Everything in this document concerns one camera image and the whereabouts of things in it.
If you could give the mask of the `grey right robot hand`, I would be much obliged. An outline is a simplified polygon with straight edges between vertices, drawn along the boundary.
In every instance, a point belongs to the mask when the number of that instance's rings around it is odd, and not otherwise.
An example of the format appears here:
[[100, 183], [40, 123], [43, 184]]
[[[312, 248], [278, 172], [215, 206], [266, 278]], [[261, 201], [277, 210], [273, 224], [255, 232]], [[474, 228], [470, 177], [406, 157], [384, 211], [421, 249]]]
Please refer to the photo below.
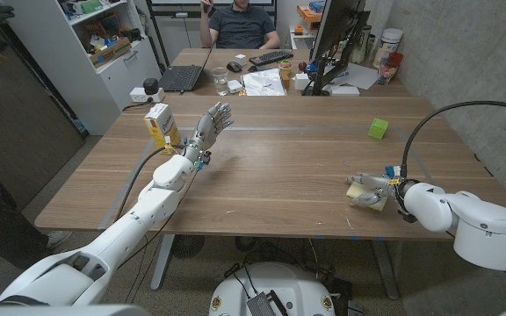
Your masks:
[[366, 193], [362, 193], [357, 197], [353, 197], [350, 201], [351, 206], [374, 206], [388, 198], [397, 200], [396, 185], [391, 184], [391, 179], [387, 176], [378, 176], [367, 173], [357, 173], [348, 176], [345, 181], [351, 184], [358, 184], [366, 189]]

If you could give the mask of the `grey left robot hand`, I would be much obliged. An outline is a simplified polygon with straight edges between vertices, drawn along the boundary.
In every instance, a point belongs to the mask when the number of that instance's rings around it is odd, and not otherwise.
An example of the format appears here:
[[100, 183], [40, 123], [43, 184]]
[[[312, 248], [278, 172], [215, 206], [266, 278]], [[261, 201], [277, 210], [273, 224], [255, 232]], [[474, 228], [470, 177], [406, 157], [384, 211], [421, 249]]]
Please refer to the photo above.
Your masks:
[[213, 146], [218, 135], [233, 123], [230, 104], [221, 102], [215, 104], [195, 126], [192, 136], [185, 146], [183, 157], [191, 162], [196, 162], [203, 153]]

